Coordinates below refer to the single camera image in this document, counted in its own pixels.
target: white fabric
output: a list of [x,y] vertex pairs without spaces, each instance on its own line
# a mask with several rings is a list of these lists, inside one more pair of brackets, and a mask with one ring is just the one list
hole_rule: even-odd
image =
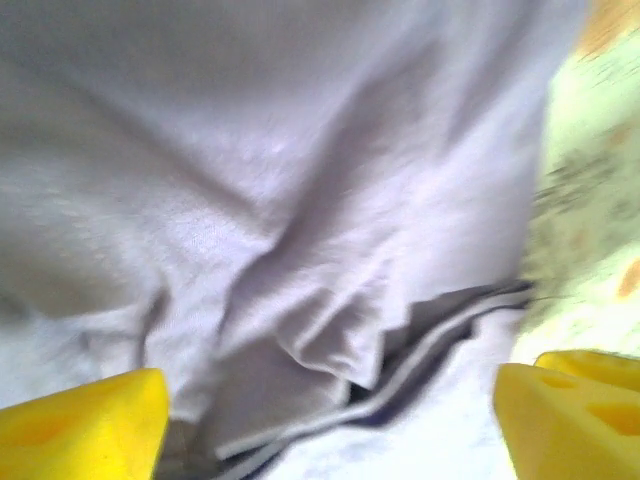
[[384,428],[344,426],[301,441],[264,478],[498,480],[502,436],[491,414],[489,386],[497,365],[509,358],[521,315],[499,310],[481,318],[474,336]]
[[225,456],[516,275],[578,0],[0,4],[0,406],[157,366]]

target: sponge hole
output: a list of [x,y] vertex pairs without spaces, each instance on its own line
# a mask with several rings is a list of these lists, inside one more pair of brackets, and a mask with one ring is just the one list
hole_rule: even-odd
[[544,375],[540,377],[540,380],[552,388],[576,388],[575,382],[572,382],[568,378]]
[[640,406],[609,403],[593,404],[587,410],[626,437],[640,436]]

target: wrinkled fabric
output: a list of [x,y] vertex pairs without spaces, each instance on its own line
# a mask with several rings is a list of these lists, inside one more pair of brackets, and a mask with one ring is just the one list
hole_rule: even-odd
[[225,459],[375,391],[517,275],[579,4],[0,2],[0,406],[159,367]]
[[503,443],[491,385],[522,313],[500,309],[476,318],[471,337],[448,352],[393,421],[375,429],[344,425],[299,441],[264,478],[506,480],[496,469]]
[[[380,381],[373,392],[365,395],[358,391],[352,392],[349,404],[336,413],[307,418],[304,422],[300,422],[297,425],[289,425],[286,429],[282,429],[275,434],[270,432],[270,436],[261,439],[261,443],[265,443],[264,447],[250,451],[247,455],[240,457],[239,461],[231,459],[223,465],[219,465],[219,470],[223,473],[216,476],[216,480],[243,478],[247,472],[255,470],[258,466],[283,451],[285,451],[283,455],[285,459],[288,458],[286,447],[288,447],[292,439],[305,438],[313,433],[322,433],[327,431],[329,427],[336,427],[340,424],[350,423],[359,427],[356,430],[371,430],[373,427],[381,427],[391,423],[394,416],[399,411],[402,411],[403,405],[408,404],[408,399],[415,396],[416,389],[419,389],[429,379],[430,374],[437,371],[443,359],[449,353],[455,352],[453,346],[475,335],[474,324],[476,322],[486,323],[486,318],[501,318],[501,315],[496,313],[501,311],[516,312],[515,315],[508,315],[508,317],[512,319],[519,318],[519,312],[522,312],[529,297],[529,290],[530,285],[528,283],[513,282],[495,290],[469,289],[417,304],[413,309],[413,324],[411,325],[411,329],[414,330],[412,337],[415,340],[409,342],[396,355],[387,358],[382,369]],[[500,339],[498,343],[503,343],[501,337],[504,337],[504,332],[501,332],[500,328],[498,328],[497,333],[496,339]],[[491,346],[496,339],[490,340],[488,345]],[[487,346],[485,338],[479,338],[474,343],[476,343],[475,348],[477,349],[486,348]],[[504,356],[506,352],[500,352],[499,350],[491,352],[489,349],[488,352],[483,353],[490,353],[485,355],[484,362],[487,362],[492,356],[499,358]],[[492,375],[492,370],[489,369],[487,372],[483,372],[481,378],[486,379]],[[488,396],[489,389],[486,388],[486,385],[483,385],[483,382],[478,382],[478,385],[479,387],[485,387],[483,396]],[[460,387],[463,388],[463,382],[460,382]],[[450,393],[452,394],[452,400],[456,397],[464,398],[460,396],[460,392],[452,391]],[[433,404],[437,406],[438,400],[433,400]],[[456,403],[452,403],[451,406],[454,409],[460,406],[465,407],[464,405],[456,405]],[[499,439],[499,436],[494,438],[496,441],[499,441]],[[340,442],[336,442],[334,447],[338,445],[340,445]],[[251,445],[245,442],[243,446],[248,449]],[[376,448],[371,448],[371,453],[375,454],[376,450]],[[293,458],[296,459],[293,462],[294,464],[303,463],[305,468],[310,468],[311,471],[315,472],[314,474],[328,474],[330,472],[336,475],[341,474],[339,462],[333,462],[333,465],[332,462],[319,465],[315,455],[311,455],[310,458],[302,462],[300,457],[296,458],[294,456]],[[351,455],[344,455],[341,458],[345,460],[345,466],[348,466]],[[288,470],[289,466],[284,466],[276,468],[274,472],[287,472]],[[311,471],[300,478],[307,478],[306,475],[311,475]],[[210,471],[204,470],[204,472],[210,475]]]

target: white cloth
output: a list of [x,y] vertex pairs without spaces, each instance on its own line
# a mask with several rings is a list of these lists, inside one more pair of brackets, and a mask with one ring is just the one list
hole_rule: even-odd
[[449,355],[394,421],[376,430],[341,426],[305,439],[283,454],[265,479],[498,480],[502,436],[489,413],[487,387],[497,365],[508,361],[521,315],[498,310],[483,316],[473,337]]
[[156,366],[226,458],[517,275],[578,0],[0,5],[0,406]]

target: gray fabric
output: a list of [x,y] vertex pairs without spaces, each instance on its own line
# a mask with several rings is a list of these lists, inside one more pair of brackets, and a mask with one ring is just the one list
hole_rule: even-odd
[[502,309],[478,318],[473,336],[392,422],[376,429],[347,425],[301,440],[261,478],[497,480],[497,462],[506,457],[492,386],[522,313]]
[[[449,305],[449,308],[446,305],[449,299],[445,297],[428,302],[432,304],[431,308],[434,310],[442,308],[444,315],[439,317],[440,321],[432,329],[428,330],[422,337],[418,337],[415,342],[406,345],[404,351],[397,353],[399,361],[390,361],[390,365],[383,368],[380,382],[375,391],[368,395],[368,398],[355,400],[335,414],[309,418],[299,425],[292,425],[286,430],[283,429],[277,432],[277,437],[270,439],[270,443],[262,449],[247,455],[237,463],[230,462],[230,465],[219,466],[224,473],[216,476],[216,480],[243,478],[249,472],[254,471],[257,466],[262,465],[266,460],[271,459],[276,453],[282,451],[292,439],[322,432],[329,427],[346,424],[354,420],[362,420],[365,424],[368,422],[370,426],[373,426],[384,423],[386,419],[393,418],[395,411],[398,410],[398,404],[406,403],[406,399],[411,397],[415,387],[426,380],[424,378],[425,373],[433,371],[439,366],[442,356],[448,353],[452,345],[463,339],[468,331],[473,329],[475,321],[478,319],[482,321],[483,317],[491,316],[497,310],[522,311],[530,293],[528,287],[528,284],[524,282],[516,282],[484,295],[470,295],[473,292],[467,292],[465,299],[460,299],[455,307]],[[414,317],[414,322],[419,323],[420,320],[429,322],[435,318],[438,317],[427,316],[422,319]],[[237,450],[245,450],[250,445],[245,443],[243,447]],[[313,469],[318,467],[315,462],[312,462],[312,465]],[[330,463],[321,467],[323,475],[327,473],[327,467],[329,467],[329,470],[332,468]],[[211,475],[210,472],[204,469],[198,472],[198,476],[202,477],[203,472],[206,473],[204,476]]]
[[580,3],[0,2],[0,406],[156,366],[176,450],[340,418],[516,276]]

